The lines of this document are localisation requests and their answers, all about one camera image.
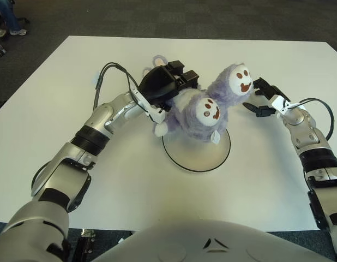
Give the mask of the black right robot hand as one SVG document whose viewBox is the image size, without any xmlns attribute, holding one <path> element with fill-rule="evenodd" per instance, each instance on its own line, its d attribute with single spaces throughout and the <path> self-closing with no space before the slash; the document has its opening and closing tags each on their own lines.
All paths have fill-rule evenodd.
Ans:
<svg viewBox="0 0 337 262">
<path fill-rule="evenodd" d="M 269 101 L 275 96 L 281 96 L 285 100 L 285 102 L 282 102 L 282 106 L 280 109 L 282 109 L 286 102 L 290 102 L 289 98 L 285 96 L 276 86 L 270 85 L 266 80 L 263 78 L 259 78 L 253 82 L 253 86 L 256 96 L 264 96 Z M 276 113 L 276 109 L 273 107 L 270 107 L 268 105 L 264 106 L 256 106 L 247 102 L 242 103 L 244 107 L 246 107 L 251 112 L 255 113 L 256 117 L 269 117 L 272 114 Z"/>
</svg>

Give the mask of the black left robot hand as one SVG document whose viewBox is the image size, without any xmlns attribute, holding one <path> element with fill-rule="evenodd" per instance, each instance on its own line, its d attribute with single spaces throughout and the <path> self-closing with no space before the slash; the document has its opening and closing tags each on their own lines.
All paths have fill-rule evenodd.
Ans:
<svg viewBox="0 0 337 262">
<path fill-rule="evenodd" d="M 143 77 L 139 92 L 150 105 L 169 111 L 172 107 L 170 100 L 181 90 L 198 87 L 199 75 L 193 70 L 183 72 L 183 68 L 184 64 L 179 60 L 154 67 Z"/>
</svg>

